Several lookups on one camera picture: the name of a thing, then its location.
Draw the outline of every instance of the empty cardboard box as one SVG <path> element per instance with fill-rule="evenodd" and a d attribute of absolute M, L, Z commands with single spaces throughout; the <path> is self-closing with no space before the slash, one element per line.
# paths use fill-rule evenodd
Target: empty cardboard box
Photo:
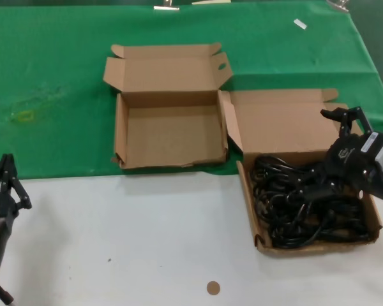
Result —
<path fill-rule="evenodd" d="M 335 89 L 299 89 L 272 91 L 221 92 L 227 131 L 243 151 L 243 162 L 237 162 L 255 246 L 260 252 L 298 253 L 339 251 L 357 244 L 317 242 L 301 249 L 275 249 L 254 209 L 249 171 L 260 154 L 272 154 L 292 164 L 320 161 L 338 138 L 338 125 L 323 118 L 323 108 L 343 107 L 329 101 L 336 99 Z M 357 133 L 361 130 L 354 124 Z M 380 218 L 369 194 L 363 198 L 366 222 L 374 243 L 381 229 Z"/>
<path fill-rule="evenodd" d="M 115 153 L 123 169 L 223 163 L 227 131 L 218 89 L 231 76 L 221 45 L 123 47 L 104 81 L 118 89 Z"/>

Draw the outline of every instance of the green cloth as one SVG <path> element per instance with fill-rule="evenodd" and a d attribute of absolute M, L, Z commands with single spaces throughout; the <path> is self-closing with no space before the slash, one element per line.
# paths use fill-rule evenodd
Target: green cloth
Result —
<path fill-rule="evenodd" d="M 294 24 L 296 18 L 308 25 L 305 31 Z M 324 2 L 180 11 L 0 8 L 0 156 L 14 153 L 25 179 L 122 173 L 110 162 L 116 97 L 102 80 L 110 46 L 216 41 L 234 71 L 225 89 L 335 87 L 338 101 L 361 105 L 383 131 L 383 85 L 375 66 L 350 16 Z M 193 170 L 235 173 L 237 159 L 241 155 L 232 145 L 226 164 Z"/>

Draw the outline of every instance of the cardboard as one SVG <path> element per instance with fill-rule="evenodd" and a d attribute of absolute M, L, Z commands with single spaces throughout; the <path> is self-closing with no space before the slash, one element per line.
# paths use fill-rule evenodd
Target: cardboard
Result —
<path fill-rule="evenodd" d="M 272 91 L 236 91 L 219 93 L 227 131 L 243 151 L 243 162 L 237 162 L 255 246 L 260 252 L 301 254 L 341 251 L 358 244 L 318 242 L 301 249 L 275 249 L 267 224 L 259 220 L 252 196 L 249 171 L 260 154 L 273 154 L 288 163 L 320 161 L 338 138 L 339 123 L 323 118 L 320 110 L 345 107 L 332 103 L 338 97 L 335 89 L 293 89 Z M 354 133 L 361 130 L 354 124 Z M 363 196 L 366 222 L 374 243 L 379 237 L 381 221 L 373 198 Z"/>
<path fill-rule="evenodd" d="M 115 154 L 123 169 L 223 163 L 218 89 L 231 76 L 221 45 L 113 45 L 104 81 L 120 91 Z"/>

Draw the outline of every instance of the white table surface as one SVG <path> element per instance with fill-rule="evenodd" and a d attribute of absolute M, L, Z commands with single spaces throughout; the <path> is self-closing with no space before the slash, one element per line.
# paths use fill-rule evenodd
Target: white table surface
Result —
<path fill-rule="evenodd" d="M 345 253 L 263 255 L 238 176 L 23 184 L 33 209 L 15 221 L 0 271 L 18 306 L 383 305 L 383 230 Z"/>

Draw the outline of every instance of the box lid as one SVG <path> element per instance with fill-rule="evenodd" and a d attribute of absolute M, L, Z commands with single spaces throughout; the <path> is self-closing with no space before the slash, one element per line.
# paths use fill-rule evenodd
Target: box lid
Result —
<path fill-rule="evenodd" d="M 122 92 L 215 91 L 231 76 L 220 43 L 124 47 L 112 45 L 103 80 Z"/>
<path fill-rule="evenodd" d="M 336 89 L 221 92 L 228 134 L 244 155 L 328 149 L 338 130 L 320 110 L 337 97 Z"/>

